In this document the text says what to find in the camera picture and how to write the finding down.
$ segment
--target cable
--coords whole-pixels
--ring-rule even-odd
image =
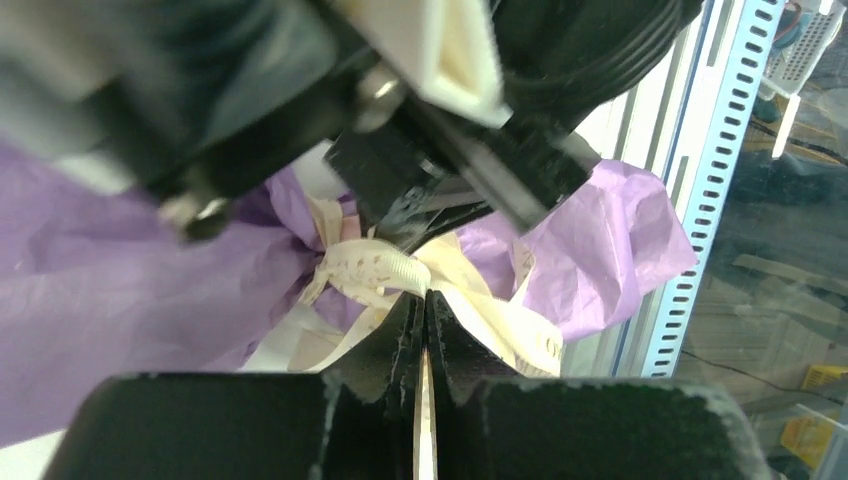
[[[772,129],[768,128],[767,126],[762,125],[760,123],[749,122],[748,126],[753,127],[754,130],[759,130],[759,131],[765,133],[766,135],[770,135],[772,137],[777,137],[777,132],[775,132],[774,130],[772,130]],[[841,163],[842,165],[848,165],[848,159],[846,159],[845,157],[840,155],[839,152],[837,152],[835,150],[831,150],[827,147],[823,147],[821,145],[816,145],[816,144],[810,143],[810,142],[805,142],[803,140],[798,140],[797,138],[792,138],[792,137],[787,138],[786,143],[791,143],[792,145],[795,145],[795,146],[798,146],[798,147],[801,147],[801,148],[806,148],[807,150],[812,150],[814,152],[821,153],[823,155],[826,155],[826,156],[832,158],[833,160],[837,161],[838,163]]]
[[[789,2],[789,3],[786,4],[786,7],[789,7],[789,5],[792,5],[792,6],[795,7],[795,16],[792,17],[792,21],[789,22],[789,26],[787,26],[786,28],[777,32],[774,35],[774,40],[771,41],[772,44],[777,43],[777,41],[780,40],[781,38],[785,37],[786,34],[795,30],[795,28],[798,26],[798,24],[801,23],[801,14],[803,13],[802,10],[801,10],[801,5],[799,5],[795,2]]]
[[[728,370],[728,371],[730,371],[730,372],[738,373],[739,375],[744,375],[744,376],[746,376],[746,377],[748,377],[748,378],[752,378],[752,379],[754,379],[754,380],[756,380],[756,381],[758,381],[758,382],[760,382],[760,383],[762,383],[762,384],[768,385],[769,387],[771,387],[771,388],[773,388],[773,389],[775,389],[775,390],[780,390],[781,392],[786,392],[786,393],[804,393],[804,394],[807,394],[807,395],[813,395],[813,396],[815,396],[815,397],[819,397],[819,398],[821,398],[821,399],[827,400],[828,402],[833,402],[833,403],[835,403],[835,404],[837,404],[837,405],[839,405],[839,406],[844,406],[844,405],[845,405],[845,402],[844,402],[844,401],[839,400],[839,399],[837,399],[837,398],[829,397],[829,396],[827,396],[827,395],[822,395],[821,393],[814,392],[814,391],[812,391],[812,390],[802,390],[802,389],[800,389],[800,388],[785,388],[785,387],[781,387],[780,385],[777,385],[777,384],[774,384],[774,383],[772,383],[772,382],[769,382],[768,380],[766,380],[766,379],[764,379],[764,378],[760,378],[760,377],[758,377],[758,376],[756,376],[756,375],[751,375],[750,373],[748,373],[748,372],[746,372],[746,371],[744,371],[744,370],[740,370],[740,369],[738,369],[738,368],[736,368],[736,367],[731,367],[730,365],[722,365],[722,364],[720,364],[720,363],[711,362],[711,361],[709,361],[709,360],[707,360],[707,359],[705,359],[705,358],[702,358],[702,357],[699,357],[698,355],[695,355],[695,354],[694,354],[694,353],[692,353],[692,352],[687,352],[686,350],[681,350],[681,351],[680,351],[680,353],[682,353],[683,355],[687,355],[687,356],[689,356],[689,357],[692,357],[692,358],[694,358],[695,360],[698,360],[699,362],[706,363],[707,365],[709,365],[709,366],[711,366],[711,367],[720,368],[720,369],[722,369],[722,370]]]

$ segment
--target metal screw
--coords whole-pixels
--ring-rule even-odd
[[[203,201],[188,191],[166,200],[159,207],[159,216],[186,242],[210,240],[217,237],[229,223],[230,201],[214,198]]]
[[[406,96],[403,81],[383,63],[377,64],[357,85],[359,117],[356,132],[373,132],[385,125]]]

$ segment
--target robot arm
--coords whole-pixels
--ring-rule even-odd
[[[325,139],[383,238],[493,208],[527,230],[588,177],[556,139],[700,3],[3,0],[0,132],[95,190],[142,188],[186,240]]]

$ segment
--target cream ribbon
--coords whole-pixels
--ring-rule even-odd
[[[427,290],[441,292],[460,325],[506,364],[525,376],[559,376],[562,334],[545,317],[522,305],[536,264],[526,247],[513,244],[517,288],[507,301],[492,295],[480,272],[463,255],[455,234],[431,240],[413,256],[373,238],[341,241],[343,214],[338,202],[308,200],[326,253],[299,302],[312,305],[330,284],[367,308],[336,348],[305,371],[323,370],[374,331],[400,295],[385,294],[392,289],[421,298]]]

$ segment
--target glass panel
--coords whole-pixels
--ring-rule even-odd
[[[778,478],[844,480],[848,34],[840,2],[799,3],[778,26],[676,375],[734,395]]]

